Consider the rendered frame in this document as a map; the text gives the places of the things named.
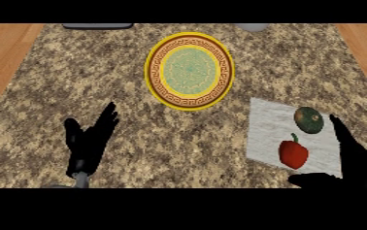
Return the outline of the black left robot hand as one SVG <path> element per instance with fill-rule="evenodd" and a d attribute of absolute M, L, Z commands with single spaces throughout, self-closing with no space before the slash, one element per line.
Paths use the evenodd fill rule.
<path fill-rule="evenodd" d="M 78 172 L 92 176 L 98 170 L 108 140 L 118 124 L 115 103 L 105 107 L 93 126 L 80 128 L 74 118 L 65 120 L 67 145 L 70 149 L 67 175 L 70 178 Z"/>

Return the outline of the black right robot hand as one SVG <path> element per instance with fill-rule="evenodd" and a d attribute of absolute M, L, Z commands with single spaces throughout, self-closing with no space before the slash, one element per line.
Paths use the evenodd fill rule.
<path fill-rule="evenodd" d="M 330 115 L 340 143 L 342 178 L 327 173 L 290 175 L 289 182 L 300 188 L 367 189 L 367 149 L 354 139 L 342 120 Z"/>

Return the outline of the red bell pepper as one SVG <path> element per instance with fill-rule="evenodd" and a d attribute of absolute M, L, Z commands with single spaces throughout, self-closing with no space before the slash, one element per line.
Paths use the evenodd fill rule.
<path fill-rule="evenodd" d="M 308 159 L 308 149 L 299 143 L 299 136 L 292 134 L 293 139 L 283 141 L 278 147 L 280 162 L 292 169 L 299 169 Z"/>

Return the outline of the white marble placemat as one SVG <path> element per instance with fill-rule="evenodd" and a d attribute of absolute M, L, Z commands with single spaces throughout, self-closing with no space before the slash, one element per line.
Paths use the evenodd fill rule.
<path fill-rule="evenodd" d="M 321 132 L 306 134 L 295 122 L 296 109 L 286 104 L 252 98 L 247 158 L 296 174 L 327 173 L 340 178 L 340 143 L 333 122 L 329 116 L 321 114 L 324 119 Z M 296 170 L 281 163 L 278 155 L 280 144 L 293 139 L 292 134 L 298 135 L 298 142 L 309 153 L 305 164 Z"/>

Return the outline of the yellow patterned plate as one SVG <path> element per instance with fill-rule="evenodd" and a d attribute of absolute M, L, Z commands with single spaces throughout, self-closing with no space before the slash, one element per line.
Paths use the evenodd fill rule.
<path fill-rule="evenodd" d="M 147 86 L 172 109 L 192 112 L 225 97 L 235 65 L 224 44 L 201 32 L 179 32 L 154 45 L 145 61 Z"/>

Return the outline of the dark green round squash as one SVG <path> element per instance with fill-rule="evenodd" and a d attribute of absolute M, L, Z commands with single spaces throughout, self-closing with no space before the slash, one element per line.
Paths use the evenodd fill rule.
<path fill-rule="evenodd" d="M 309 107 L 299 107 L 295 112 L 298 128 L 308 134 L 317 134 L 324 127 L 324 119 L 317 110 Z"/>

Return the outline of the dark grey flat appliance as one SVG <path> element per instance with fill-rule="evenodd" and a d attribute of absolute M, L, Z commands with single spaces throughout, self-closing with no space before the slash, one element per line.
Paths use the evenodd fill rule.
<path fill-rule="evenodd" d="M 62 26 L 73 30 L 118 30 L 130 28 L 133 23 L 64 23 Z"/>

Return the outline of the pale grey round object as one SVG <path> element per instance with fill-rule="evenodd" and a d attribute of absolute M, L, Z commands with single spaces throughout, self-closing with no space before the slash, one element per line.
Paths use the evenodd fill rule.
<path fill-rule="evenodd" d="M 259 32 L 268 27 L 268 23 L 237 23 L 237 26 L 250 32 Z"/>

